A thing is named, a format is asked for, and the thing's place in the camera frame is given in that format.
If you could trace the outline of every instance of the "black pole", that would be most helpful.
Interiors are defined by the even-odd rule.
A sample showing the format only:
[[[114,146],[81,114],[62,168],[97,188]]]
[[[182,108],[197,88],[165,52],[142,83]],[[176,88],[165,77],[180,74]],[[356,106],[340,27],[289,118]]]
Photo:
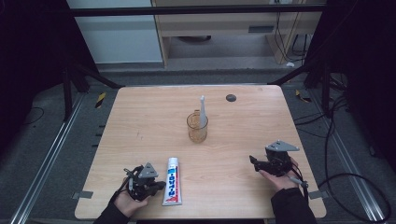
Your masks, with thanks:
[[[47,11],[55,15],[73,17],[142,16],[173,14],[217,14],[217,13],[259,13],[259,12],[315,12],[323,11],[326,4],[289,5],[231,5],[192,7],[115,7],[115,8],[71,8],[70,10]]]
[[[322,75],[322,109],[326,116],[330,117],[330,66],[328,62],[323,62],[323,75]]]
[[[70,75],[65,68],[62,72],[62,78],[64,81],[64,121],[67,121],[72,113],[72,90],[71,90],[71,81]]]

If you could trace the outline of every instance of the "white cabinet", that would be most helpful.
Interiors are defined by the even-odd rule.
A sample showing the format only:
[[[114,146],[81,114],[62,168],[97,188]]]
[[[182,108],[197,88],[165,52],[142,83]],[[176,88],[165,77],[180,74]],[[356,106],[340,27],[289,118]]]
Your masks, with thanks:
[[[151,0],[155,7],[177,6],[224,6],[224,5],[268,5],[274,0]],[[315,4],[326,0],[281,0],[283,3]],[[172,36],[189,35],[248,35],[255,28],[265,33],[278,63],[285,62],[283,54],[288,52],[296,35],[313,34],[321,12],[275,12],[267,13],[224,13],[192,15],[158,15],[157,26],[161,37],[163,60]]]
[[[149,0],[67,0],[70,8],[151,7]],[[162,63],[153,16],[76,17],[97,64]]]

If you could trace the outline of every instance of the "wire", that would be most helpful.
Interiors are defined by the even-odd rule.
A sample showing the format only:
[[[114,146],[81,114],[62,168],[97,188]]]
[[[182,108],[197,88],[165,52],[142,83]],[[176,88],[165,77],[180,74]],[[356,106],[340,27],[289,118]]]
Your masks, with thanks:
[[[285,43],[283,42],[282,34],[280,33],[280,30],[279,30],[279,21],[280,21],[280,12],[277,12],[276,13],[275,42],[276,42],[277,48],[280,50],[280,53],[282,54],[283,59],[289,63],[294,63],[294,62],[303,60],[303,59],[292,59],[288,56],[288,53],[287,53],[286,47],[285,47]],[[279,43],[277,42],[277,38],[276,38],[277,35],[279,35],[280,42],[282,44],[283,49],[279,46]]]
[[[41,118],[43,118],[43,116],[44,116],[44,109],[43,109],[43,108],[41,108],[41,107],[36,107],[36,106],[35,106],[35,107],[32,107],[32,109],[39,109],[39,110],[41,110],[41,115],[40,115],[37,119],[35,119],[35,120],[33,120],[33,121],[23,123],[23,125],[33,124],[33,123],[37,122],[38,120],[40,120]]]
[[[315,134],[315,133],[311,133],[311,132],[306,131],[306,130],[303,130],[303,129],[297,128],[297,130],[298,130],[298,131],[301,131],[301,132],[304,132],[304,133],[309,133],[309,134],[311,134],[311,135],[314,135],[315,137],[326,138],[326,136],[321,136],[321,135],[318,135],[318,134]]]
[[[330,80],[331,80],[331,87],[333,90],[341,92],[341,91],[346,91],[347,90],[347,85],[344,83],[343,76],[340,76],[341,80],[338,80],[337,78],[333,77],[333,75],[330,75]]]
[[[308,38],[308,35],[305,35],[303,50],[295,50],[295,49],[294,49],[294,46],[295,46],[295,44],[296,44],[296,42],[297,42],[298,37],[299,37],[299,35],[296,35],[296,37],[294,38],[293,45],[292,45],[292,47],[291,47],[291,52],[292,52],[294,55],[296,55],[296,56],[301,56],[301,57],[302,57],[302,59],[301,59],[301,65],[304,65],[304,59],[305,59],[305,57],[306,57],[306,53],[308,52],[308,50],[306,50],[306,43],[307,43],[307,40],[306,40],[306,39]]]
[[[308,197],[308,185],[306,183],[306,181],[304,181],[303,178],[303,174],[301,173],[301,170],[295,165],[293,164],[292,166],[294,166],[296,169],[294,169],[293,167],[291,167],[291,170],[294,172],[295,175],[297,175],[297,177],[301,180],[301,187],[303,187],[303,192],[304,192],[304,197],[307,203],[309,203],[309,197]]]
[[[333,106],[332,106],[332,109],[331,109],[331,116],[330,116],[331,123],[330,123],[329,131],[327,132],[327,135],[326,135],[325,148],[324,148],[324,149],[325,149],[325,151],[324,151],[325,180],[324,180],[321,184],[319,184],[318,187],[320,188],[324,183],[326,183],[326,184],[327,184],[327,187],[328,187],[328,190],[329,190],[330,194],[332,195],[332,197],[334,198],[335,202],[336,202],[341,208],[343,208],[347,213],[349,213],[350,215],[352,215],[352,216],[355,217],[356,219],[361,220],[361,221],[364,221],[364,222],[369,222],[369,223],[382,223],[382,222],[385,222],[386,220],[388,220],[388,219],[390,218],[390,215],[391,215],[391,207],[390,207],[390,203],[389,203],[388,199],[386,198],[385,194],[381,191],[381,189],[380,189],[379,187],[377,187],[372,181],[370,181],[369,179],[367,179],[367,178],[365,178],[365,177],[363,177],[363,176],[361,176],[361,175],[356,175],[356,174],[351,174],[351,173],[341,173],[341,174],[338,174],[338,175],[329,176],[329,170],[328,170],[328,150],[329,150],[329,149],[328,149],[328,145],[329,145],[330,135],[331,135],[331,132],[332,132],[332,127],[333,127],[333,126],[335,127],[334,118],[333,118],[333,113],[334,113],[335,109],[337,108],[337,105],[338,105],[338,104],[341,104],[341,103],[343,102],[344,99],[345,99],[345,97],[343,97],[343,96],[342,96],[342,97],[339,97],[339,98],[337,99],[337,101],[334,102],[334,104],[333,104]],[[388,208],[388,214],[387,214],[383,219],[377,220],[377,221],[372,221],[372,220],[367,219],[367,218],[365,218],[365,217],[360,217],[359,215],[357,215],[357,214],[353,213],[352,211],[350,211],[349,209],[347,209],[347,208],[337,199],[337,197],[335,196],[335,194],[334,194],[333,191],[332,191],[332,186],[331,186],[331,184],[330,184],[330,180],[335,179],[335,178],[337,178],[337,177],[341,177],[341,176],[350,176],[350,175],[351,175],[351,176],[358,177],[358,178],[361,178],[361,179],[364,179],[364,180],[365,180],[367,183],[369,183],[369,184],[379,193],[379,195],[384,199],[384,201],[385,201],[385,203],[386,203],[386,205],[387,205],[387,208]]]
[[[315,115],[318,115],[318,114],[322,115],[322,114],[323,114],[323,112],[318,112],[318,113],[311,114],[311,115],[305,115],[305,116],[303,116],[303,117],[300,117],[300,118],[294,119],[294,121],[296,121],[296,120],[299,120],[299,119],[306,119],[306,118],[309,118],[309,117],[312,117],[312,116],[315,116]]]
[[[322,114],[322,115],[320,115],[319,117],[316,117],[316,118],[311,119],[311,120],[309,120],[309,121],[301,122],[301,123],[295,123],[294,125],[298,126],[298,125],[305,125],[305,124],[313,123],[313,122],[317,121],[318,119],[321,119],[321,118],[323,118],[323,117],[325,117],[325,116],[326,116],[325,114]]]
[[[126,177],[126,178],[123,180],[123,182],[122,182],[122,184],[121,184],[121,187],[120,187],[119,189],[117,189],[116,192],[114,192],[113,196],[111,196],[111,198],[110,198],[110,202],[111,202],[111,203],[114,203],[114,202],[116,201],[117,197],[118,197],[123,191],[127,191],[129,194],[131,194],[130,191],[129,191],[127,188],[124,189],[124,187],[127,185],[127,183],[129,182],[129,180],[131,179],[131,176],[129,175],[129,172],[130,172],[130,171],[128,171],[128,170],[126,170],[126,171],[127,171],[128,177]]]

